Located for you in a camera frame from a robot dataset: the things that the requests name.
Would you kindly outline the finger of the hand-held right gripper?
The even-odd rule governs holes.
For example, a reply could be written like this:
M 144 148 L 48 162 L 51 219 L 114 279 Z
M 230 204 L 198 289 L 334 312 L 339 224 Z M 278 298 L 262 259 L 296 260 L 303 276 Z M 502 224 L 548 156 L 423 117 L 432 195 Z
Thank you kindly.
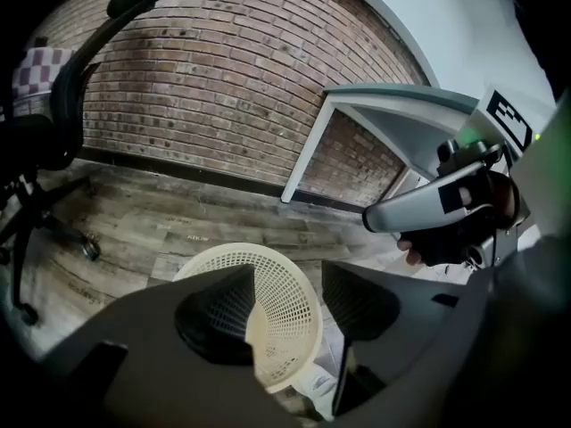
M 403 233 L 448 226 L 471 214 L 459 191 L 485 164 L 476 161 L 445 177 L 407 193 L 368 206 L 362 215 L 365 227 L 373 233 Z

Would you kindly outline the person's right hand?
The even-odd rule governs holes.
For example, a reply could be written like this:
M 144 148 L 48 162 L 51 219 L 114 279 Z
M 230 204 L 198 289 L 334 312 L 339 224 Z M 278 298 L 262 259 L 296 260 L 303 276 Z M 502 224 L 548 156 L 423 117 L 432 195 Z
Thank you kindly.
M 490 171 L 485 181 L 462 186 L 459 192 L 466 206 L 482 199 L 491 206 L 456 224 L 402 234 L 397 248 L 407 253 L 408 264 L 429 267 L 459 264 L 466 259 L 470 245 L 476 245 L 495 230 L 506 229 L 515 223 L 519 199 L 511 180 L 501 173 Z

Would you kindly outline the checkered cloth table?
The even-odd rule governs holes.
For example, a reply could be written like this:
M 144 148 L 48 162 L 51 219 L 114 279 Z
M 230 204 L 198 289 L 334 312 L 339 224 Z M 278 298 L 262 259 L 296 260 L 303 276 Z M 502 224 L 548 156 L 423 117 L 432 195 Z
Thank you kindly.
M 60 70 L 74 53 L 69 48 L 30 48 L 12 75 L 12 98 L 49 94 Z

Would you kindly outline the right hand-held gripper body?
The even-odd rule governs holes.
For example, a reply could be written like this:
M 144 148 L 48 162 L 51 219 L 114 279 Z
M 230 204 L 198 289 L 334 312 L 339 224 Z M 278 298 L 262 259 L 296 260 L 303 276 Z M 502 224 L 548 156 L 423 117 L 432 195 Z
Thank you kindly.
M 460 264 L 469 266 L 492 266 L 517 248 L 517 227 L 529 217 L 529 211 L 514 181 L 510 170 L 534 139 L 535 133 L 516 107 L 499 91 L 493 89 L 475 108 L 465 125 L 452 139 L 437 148 L 439 165 L 437 177 L 445 177 L 469 164 L 481 161 L 485 169 L 479 171 L 462 186 L 483 182 L 490 171 L 508 177 L 519 199 L 515 223 L 506 229 L 497 229 L 482 242 L 468 247 L 468 255 Z M 471 214 L 491 206 L 486 200 L 466 206 Z

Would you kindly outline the black office chair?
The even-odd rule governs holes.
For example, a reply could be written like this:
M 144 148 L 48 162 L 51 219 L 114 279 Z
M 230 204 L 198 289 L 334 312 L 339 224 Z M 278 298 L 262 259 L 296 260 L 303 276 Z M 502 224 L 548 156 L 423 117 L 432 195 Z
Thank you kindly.
M 151 11 L 159 0 L 111 0 L 107 21 L 70 57 L 57 74 L 50 91 L 50 116 L 5 116 L 0 122 L 0 210 L 11 197 L 19 209 L 0 229 L 0 265 L 12 266 L 11 300 L 25 325 L 35 325 L 37 311 L 21 300 L 23 262 L 33 229 L 45 228 L 77 243 L 87 259 L 95 260 L 100 249 L 78 229 L 56 218 L 52 207 L 80 187 L 93 194 L 88 176 L 49 191 L 37 181 L 39 170 L 70 166 L 84 142 L 83 104 L 87 83 L 98 68 L 98 52 L 137 16 Z

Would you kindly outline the cream wastebasket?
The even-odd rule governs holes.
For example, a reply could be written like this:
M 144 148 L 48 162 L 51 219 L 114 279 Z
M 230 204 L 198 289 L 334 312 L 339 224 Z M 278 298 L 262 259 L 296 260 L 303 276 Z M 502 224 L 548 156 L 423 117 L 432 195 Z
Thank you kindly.
M 268 393 L 277 393 L 302 376 L 321 344 L 322 312 L 309 278 L 278 251 L 225 243 L 192 257 L 174 279 L 244 264 L 254 267 L 255 303 L 238 332 L 252 346 L 256 378 Z

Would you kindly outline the light blue table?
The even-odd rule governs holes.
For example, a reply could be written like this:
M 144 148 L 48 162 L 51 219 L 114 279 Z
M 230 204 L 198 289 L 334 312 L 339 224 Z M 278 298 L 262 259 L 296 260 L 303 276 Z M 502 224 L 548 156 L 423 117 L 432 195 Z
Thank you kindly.
M 351 84 L 328 86 L 325 101 L 287 180 L 289 203 L 335 111 L 354 120 L 426 180 L 436 177 L 435 149 L 455 136 L 478 105 L 468 95 L 430 86 Z

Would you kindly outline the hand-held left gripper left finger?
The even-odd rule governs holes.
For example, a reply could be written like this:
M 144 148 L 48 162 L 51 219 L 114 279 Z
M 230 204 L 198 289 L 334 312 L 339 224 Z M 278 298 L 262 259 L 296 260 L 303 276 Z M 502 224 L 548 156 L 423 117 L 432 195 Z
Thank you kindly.
M 103 428 L 302 428 L 255 378 L 245 340 L 254 302 L 250 265 L 133 292 L 42 365 Z

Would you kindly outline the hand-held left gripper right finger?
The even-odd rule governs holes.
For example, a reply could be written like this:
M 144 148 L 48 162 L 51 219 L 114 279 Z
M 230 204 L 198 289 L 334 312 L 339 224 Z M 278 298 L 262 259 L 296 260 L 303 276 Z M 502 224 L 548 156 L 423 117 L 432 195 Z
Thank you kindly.
M 342 332 L 336 417 L 441 417 L 482 323 L 491 274 L 464 285 L 322 263 Z

